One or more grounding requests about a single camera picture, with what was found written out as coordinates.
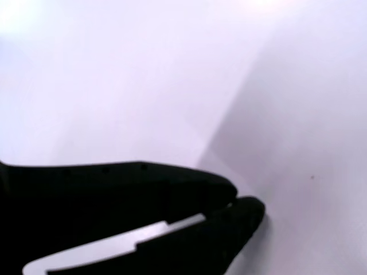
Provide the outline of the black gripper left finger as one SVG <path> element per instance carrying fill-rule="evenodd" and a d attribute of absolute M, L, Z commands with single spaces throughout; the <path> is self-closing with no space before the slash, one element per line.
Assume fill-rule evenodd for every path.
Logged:
<path fill-rule="evenodd" d="M 1 273 L 153 223 L 225 208 L 236 187 L 205 171 L 146 162 L 1 164 Z"/>

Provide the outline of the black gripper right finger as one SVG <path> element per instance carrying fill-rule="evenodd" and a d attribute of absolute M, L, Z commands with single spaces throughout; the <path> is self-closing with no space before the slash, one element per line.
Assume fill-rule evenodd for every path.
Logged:
<path fill-rule="evenodd" d="M 259 199 L 242 197 L 209 219 L 138 243 L 132 253 L 49 274 L 225 274 L 265 212 Z"/>

